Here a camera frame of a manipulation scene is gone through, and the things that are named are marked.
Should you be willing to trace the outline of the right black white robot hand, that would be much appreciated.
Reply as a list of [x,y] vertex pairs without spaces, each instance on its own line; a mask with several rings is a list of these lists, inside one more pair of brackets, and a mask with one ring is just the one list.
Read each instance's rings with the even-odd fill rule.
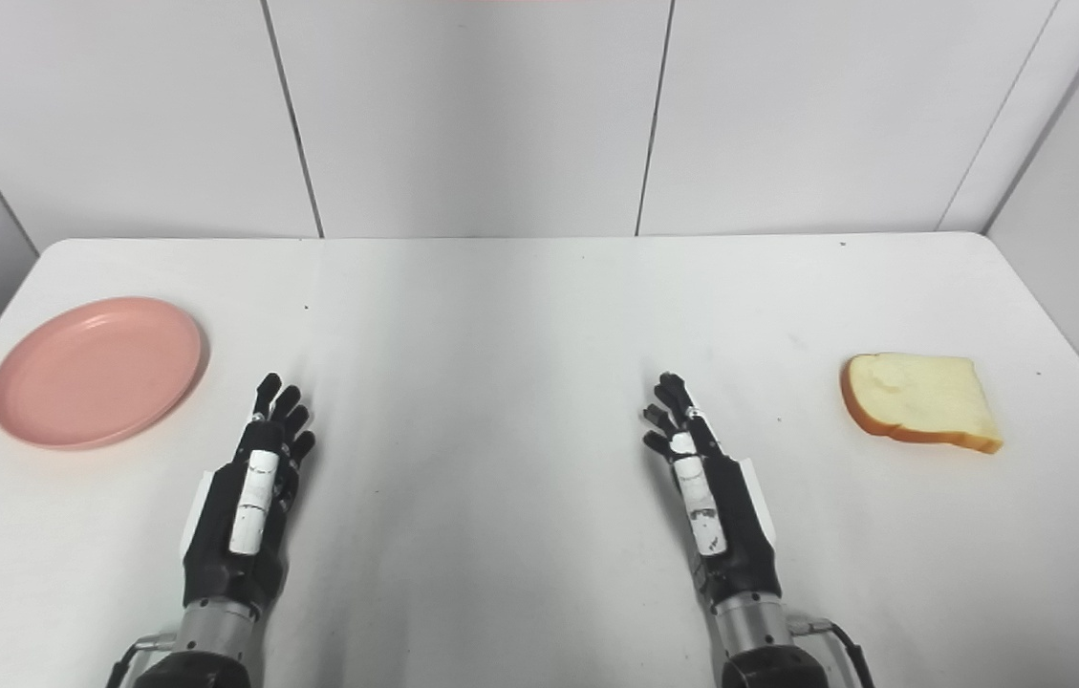
[[745,595],[781,597],[775,548],[757,513],[745,467],[719,442],[686,380],[663,372],[645,405],[643,443],[669,466],[692,532],[697,592],[711,607]]

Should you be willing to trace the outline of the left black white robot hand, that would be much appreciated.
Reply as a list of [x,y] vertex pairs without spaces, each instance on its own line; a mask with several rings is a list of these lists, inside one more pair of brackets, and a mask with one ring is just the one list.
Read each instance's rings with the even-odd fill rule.
[[261,379],[236,452],[211,474],[186,545],[185,606],[226,600],[260,614],[279,596],[300,466],[316,445],[310,418],[297,386],[276,372]]

